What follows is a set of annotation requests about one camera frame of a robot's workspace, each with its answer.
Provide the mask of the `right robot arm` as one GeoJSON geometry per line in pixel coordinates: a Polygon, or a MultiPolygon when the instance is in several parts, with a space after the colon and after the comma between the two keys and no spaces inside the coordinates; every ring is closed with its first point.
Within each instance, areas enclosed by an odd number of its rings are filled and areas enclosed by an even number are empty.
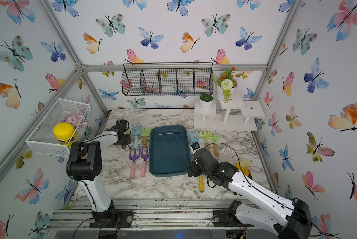
{"type": "Polygon", "coordinates": [[[254,180],[228,162],[218,162],[205,148],[193,152],[193,160],[187,164],[189,177],[204,175],[215,186],[222,186],[241,195],[258,206],[251,208],[243,203],[230,205],[232,218],[241,224],[249,224],[266,230],[279,239],[307,239],[312,231],[309,206],[300,199],[286,199],[254,180]]]}

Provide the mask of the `purple fork pink handle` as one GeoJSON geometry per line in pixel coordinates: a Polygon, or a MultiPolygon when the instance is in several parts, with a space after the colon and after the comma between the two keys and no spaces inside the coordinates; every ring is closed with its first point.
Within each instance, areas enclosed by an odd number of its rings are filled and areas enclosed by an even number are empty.
{"type": "Polygon", "coordinates": [[[131,174],[130,174],[130,179],[133,180],[135,179],[136,176],[136,161],[141,157],[141,151],[140,149],[130,149],[129,153],[129,160],[132,161],[132,168],[131,168],[131,174]]]}

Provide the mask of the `green rake wooden handle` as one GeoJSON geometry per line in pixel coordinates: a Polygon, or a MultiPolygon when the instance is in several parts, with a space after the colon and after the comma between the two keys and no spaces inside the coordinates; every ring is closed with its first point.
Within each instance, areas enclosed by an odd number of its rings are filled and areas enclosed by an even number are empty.
{"type": "Polygon", "coordinates": [[[205,148],[211,152],[210,150],[210,146],[209,146],[209,143],[208,143],[208,138],[211,136],[210,132],[209,131],[201,131],[200,132],[200,138],[203,138],[204,141],[205,141],[205,148]]]}
{"type": "Polygon", "coordinates": [[[214,154],[215,154],[216,157],[218,157],[219,156],[219,150],[218,150],[218,146],[217,146],[217,141],[220,140],[220,135],[219,134],[212,134],[209,138],[213,141],[214,154]]]}

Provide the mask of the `teal plastic storage box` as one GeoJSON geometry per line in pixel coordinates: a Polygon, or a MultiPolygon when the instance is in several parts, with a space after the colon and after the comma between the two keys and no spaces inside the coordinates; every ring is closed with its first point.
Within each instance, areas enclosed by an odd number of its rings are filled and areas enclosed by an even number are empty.
{"type": "Polygon", "coordinates": [[[149,146],[149,172],[155,177],[187,173],[191,155],[187,130],[183,125],[166,125],[152,129],[149,146]]]}

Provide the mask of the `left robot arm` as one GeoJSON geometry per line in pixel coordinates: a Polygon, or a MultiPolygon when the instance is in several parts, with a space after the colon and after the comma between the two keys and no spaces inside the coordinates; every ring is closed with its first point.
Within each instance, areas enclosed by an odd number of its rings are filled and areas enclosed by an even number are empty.
{"type": "Polygon", "coordinates": [[[75,141],[70,148],[66,173],[81,185],[92,207],[92,228],[113,227],[119,221],[112,199],[106,193],[101,171],[103,149],[112,145],[126,146],[130,143],[129,122],[119,119],[116,124],[100,135],[83,141],[75,141]]]}

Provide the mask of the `light blue hand rake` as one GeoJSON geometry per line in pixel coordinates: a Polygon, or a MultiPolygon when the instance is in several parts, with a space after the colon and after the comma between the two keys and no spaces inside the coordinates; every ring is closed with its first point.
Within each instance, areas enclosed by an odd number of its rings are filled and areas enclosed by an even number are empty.
{"type": "Polygon", "coordinates": [[[197,143],[199,142],[199,132],[196,130],[196,131],[190,131],[189,132],[189,141],[191,143],[197,143]]]}

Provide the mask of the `light blue fork rake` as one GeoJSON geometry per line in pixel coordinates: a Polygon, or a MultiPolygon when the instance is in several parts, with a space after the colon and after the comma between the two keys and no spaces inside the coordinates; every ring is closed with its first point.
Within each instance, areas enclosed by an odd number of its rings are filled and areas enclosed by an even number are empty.
{"type": "Polygon", "coordinates": [[[141,124],[133,124],[132,125],[132,133],[135,137],[134,140],[134,149],[138,149],[138,136],[142,133],[142,125],[141,124]]]}

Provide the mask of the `teal rake yellow handle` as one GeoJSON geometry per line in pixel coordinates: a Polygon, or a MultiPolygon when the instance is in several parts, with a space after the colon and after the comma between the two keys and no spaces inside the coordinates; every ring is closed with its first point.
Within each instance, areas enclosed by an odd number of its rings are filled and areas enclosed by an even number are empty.
{"type": "Polygon", "coordinates": [[[199,178],[199,192],[204,193],[205,189],[204,189],[203,177],[202,175],[200,175],[198,178],[199,178]]]}

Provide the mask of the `purple rake pink handle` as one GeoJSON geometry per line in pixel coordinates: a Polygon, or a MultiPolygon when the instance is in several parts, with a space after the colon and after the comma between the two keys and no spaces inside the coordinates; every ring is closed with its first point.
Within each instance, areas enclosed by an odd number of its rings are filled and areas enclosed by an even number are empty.
{"type": "Polygon", "coordinates": [[[144,178],[146,175],[147,161],[149,159],[149,149],[147,147],[141,148],[141,158],[143,159],[143,165],[142,165],[140,177],[144,178]]]}

